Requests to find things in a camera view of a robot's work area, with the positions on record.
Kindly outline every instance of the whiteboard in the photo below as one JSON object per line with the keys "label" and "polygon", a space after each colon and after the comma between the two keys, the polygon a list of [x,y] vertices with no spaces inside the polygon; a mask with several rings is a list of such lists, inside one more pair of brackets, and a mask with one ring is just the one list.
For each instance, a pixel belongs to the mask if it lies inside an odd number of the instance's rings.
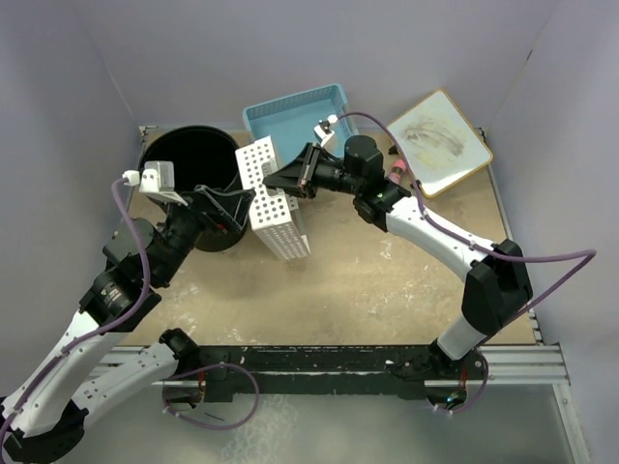
{"label": "whiteboard", "polygon": [[492,161],[492,152],[442,89],[388,128],[430,198]]}

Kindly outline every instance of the black bucket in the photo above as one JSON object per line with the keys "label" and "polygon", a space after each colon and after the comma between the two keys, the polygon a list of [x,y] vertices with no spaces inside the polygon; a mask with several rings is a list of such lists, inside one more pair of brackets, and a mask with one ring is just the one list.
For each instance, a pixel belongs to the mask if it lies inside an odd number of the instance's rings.
{"label": "black bucket", "polygon": [[[155,140],[144,153],[139,167],[142,169],[146,161],[172,161],[175,191],[193,191],[195,186],[207,186],[228,193],[243,188],[234,156],[238,148],[236,141],[222,130],[188,126]],[[246,230],[247,225],[240,233],[207,229],[195,247],[202,251],[223,251],[241,240]]]}

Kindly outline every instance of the drawing on whiteboard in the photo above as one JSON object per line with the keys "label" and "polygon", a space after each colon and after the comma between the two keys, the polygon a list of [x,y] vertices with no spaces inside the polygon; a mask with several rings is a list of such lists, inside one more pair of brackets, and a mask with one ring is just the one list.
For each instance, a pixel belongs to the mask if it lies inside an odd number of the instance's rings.
{"label": "drawing on whiteboard", "polygon": [[421,119],[411,123],[402,133],[409,143],[424,151],[447,150],[454,157],[462,155],[464,144],[448,128],[432,119]]}

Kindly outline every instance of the black metal bar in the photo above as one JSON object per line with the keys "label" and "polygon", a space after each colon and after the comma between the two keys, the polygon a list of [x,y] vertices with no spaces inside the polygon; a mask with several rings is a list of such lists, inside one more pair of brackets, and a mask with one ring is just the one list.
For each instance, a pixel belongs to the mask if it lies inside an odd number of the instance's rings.
{"label": "black metal bar", "polygon": [[[242,365],[263,394],[388,394],[402,399],[425,399],[425,381],[458,381],[463,368],[467,379],[480,380],[484,372],[479,361],[471,352],[446,366],[431,355],[428,345],[200,346],[195,358],[199,365]],[[253,393],[245,375],[228,369],[208,372],[206,390],[208,402]]]}

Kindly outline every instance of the white connector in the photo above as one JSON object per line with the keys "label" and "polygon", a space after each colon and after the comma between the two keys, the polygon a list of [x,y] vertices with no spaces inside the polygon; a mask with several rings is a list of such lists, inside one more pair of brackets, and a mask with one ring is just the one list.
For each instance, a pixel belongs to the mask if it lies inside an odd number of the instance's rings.
{"label": "white connector", "polygon": [[313,128],[313,133],[320,140],[320,147],[331,155],[338,147],[338,138],[334,130],[334,125],[338,123],[338,120],[338,116],[332,114],[327,118],[327,121],[320,121],[318,126]]}
{"label": "white connector", "polygon": [[125,185],[129,187],[139,186],[139,177],[139,171],[123,172],[123,179],[127,181]]}
{"label": "white connector", "polygon": [[146,162],[139,191],[164,203],[173,201],[181,205],[189,205],[181,195],[174,191],[174,164],[171,161]]}

